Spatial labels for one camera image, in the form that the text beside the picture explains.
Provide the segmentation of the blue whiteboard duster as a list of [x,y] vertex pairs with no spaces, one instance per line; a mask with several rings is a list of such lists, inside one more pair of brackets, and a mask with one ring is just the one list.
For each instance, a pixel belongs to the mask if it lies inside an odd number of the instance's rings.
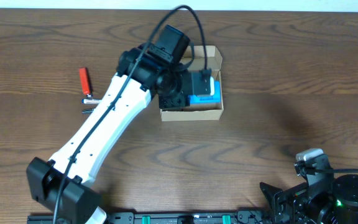
[[208,96],[196,96],[196,95],[190,95],[190,104],[207,104],[207,103],[220,103],[221,102],[221,88],[220,88],[220,82],[215,81],[214,82],[214,95],[208,95]]

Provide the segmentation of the brown cardboard box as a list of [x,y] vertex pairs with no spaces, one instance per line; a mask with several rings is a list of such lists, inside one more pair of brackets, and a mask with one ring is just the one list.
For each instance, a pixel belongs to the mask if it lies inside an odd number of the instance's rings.
[[220,82],[221,102],[195,104],[178,110],[160,110],[162,121],[202,121],[202,120],[219,120],[223,111],[222,81],[221,81],[221,65],[223,57],[214,45],[206,46],[206,55],[208,68],[212,70],[211,76],[214,81]]

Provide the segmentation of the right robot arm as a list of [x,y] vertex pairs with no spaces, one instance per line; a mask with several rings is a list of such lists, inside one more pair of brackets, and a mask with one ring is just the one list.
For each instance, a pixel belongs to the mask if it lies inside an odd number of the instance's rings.
[[294,168],[304,183],[287,190],[260,183],[268,223],[358,224],[358,169],[333,169],[322,149],[298,153]]

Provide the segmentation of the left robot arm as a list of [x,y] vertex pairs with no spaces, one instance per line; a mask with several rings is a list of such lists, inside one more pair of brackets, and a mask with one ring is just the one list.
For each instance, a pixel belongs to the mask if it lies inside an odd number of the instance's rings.
[[104,223],[101,197],[92,189],[110,150],[132,120],[158,98],[162,110],[190,105],[213,92],[211,70],[189,71],[181,58],[190,39],[165,26],[154,44],[125,51],[100,103],[75,135],[51,158],[33,159],[26,174],[32,198],[52,211],[52,223]]

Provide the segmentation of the orange stapler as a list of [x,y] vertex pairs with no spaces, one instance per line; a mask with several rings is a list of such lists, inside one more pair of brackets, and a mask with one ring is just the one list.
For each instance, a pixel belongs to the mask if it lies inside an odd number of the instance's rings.
[[79,76],[80,76],[82,92],[88,98],[91,98],[93,96],[93,94],[91,91],[91,84],[90,84],[90,79],[89,79],[89,75],[88,75],[88,69],[86,67],[81,67],[78,71],[79,71]]

